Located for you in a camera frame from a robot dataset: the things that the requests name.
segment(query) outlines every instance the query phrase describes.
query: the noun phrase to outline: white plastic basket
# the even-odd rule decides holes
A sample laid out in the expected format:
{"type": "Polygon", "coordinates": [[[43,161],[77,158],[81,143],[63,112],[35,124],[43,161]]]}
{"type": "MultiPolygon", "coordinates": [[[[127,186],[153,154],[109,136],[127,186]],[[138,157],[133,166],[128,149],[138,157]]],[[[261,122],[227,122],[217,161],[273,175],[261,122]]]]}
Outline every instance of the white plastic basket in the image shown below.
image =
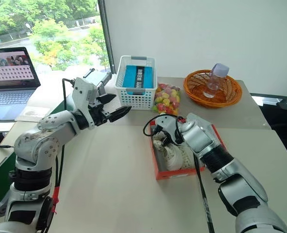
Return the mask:
{"type": "Polygon", "coordinates": [[[150,110],[157,89],[156,62],[152,57],[121,56],[115,87],[121,105],[130,105],[133,110],[150,110]],[[127,65],[152,67],[154,88],[126,88],[123,86],[127,65]]]}

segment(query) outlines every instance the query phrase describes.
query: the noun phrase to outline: laptop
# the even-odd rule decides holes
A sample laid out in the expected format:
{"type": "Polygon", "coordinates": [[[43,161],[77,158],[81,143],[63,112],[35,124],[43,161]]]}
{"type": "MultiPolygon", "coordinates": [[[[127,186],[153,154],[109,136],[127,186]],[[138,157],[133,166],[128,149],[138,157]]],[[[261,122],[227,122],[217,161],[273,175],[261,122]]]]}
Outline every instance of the laptop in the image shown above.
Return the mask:
{"type": "Polygon", "coordinates": [[[0,49],[0,121],[14,120],[40,85],[25,47],[0,49]]]}

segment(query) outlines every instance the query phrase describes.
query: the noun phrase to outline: laptop keyboard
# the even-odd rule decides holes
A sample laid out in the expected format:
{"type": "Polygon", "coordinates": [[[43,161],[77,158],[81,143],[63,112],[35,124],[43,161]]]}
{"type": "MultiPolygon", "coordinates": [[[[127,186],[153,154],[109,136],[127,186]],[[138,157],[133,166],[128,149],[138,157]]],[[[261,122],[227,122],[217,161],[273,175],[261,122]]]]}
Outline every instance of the laptop keyboard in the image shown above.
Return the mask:
{"type": "Polygon", "coordinates": [[[0,105],[27,103],[33,92],[0,94],[0,105]]]}

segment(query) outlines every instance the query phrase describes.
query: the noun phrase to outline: laptop screen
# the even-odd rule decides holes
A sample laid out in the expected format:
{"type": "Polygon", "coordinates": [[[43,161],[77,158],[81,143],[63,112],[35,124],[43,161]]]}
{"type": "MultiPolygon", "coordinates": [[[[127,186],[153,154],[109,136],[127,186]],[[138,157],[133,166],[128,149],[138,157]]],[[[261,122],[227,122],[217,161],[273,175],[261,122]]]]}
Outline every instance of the laptop screen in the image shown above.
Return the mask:
{"type": "Polygon", "coordinates": [[[40,86],[26,48],[0,49],[0,89],[40,86]]]}

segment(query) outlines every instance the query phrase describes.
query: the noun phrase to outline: window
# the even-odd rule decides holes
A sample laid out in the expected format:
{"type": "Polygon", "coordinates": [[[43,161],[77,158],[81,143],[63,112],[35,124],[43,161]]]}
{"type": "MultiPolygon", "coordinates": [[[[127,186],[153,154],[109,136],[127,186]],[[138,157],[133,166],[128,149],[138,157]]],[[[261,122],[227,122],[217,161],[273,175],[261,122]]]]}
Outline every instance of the window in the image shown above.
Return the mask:
{"type": "Polygon", "coordinates": [[[97,0],[0,0],[0,48],[26,47],[37,73],[110,71],[97,0]]]}

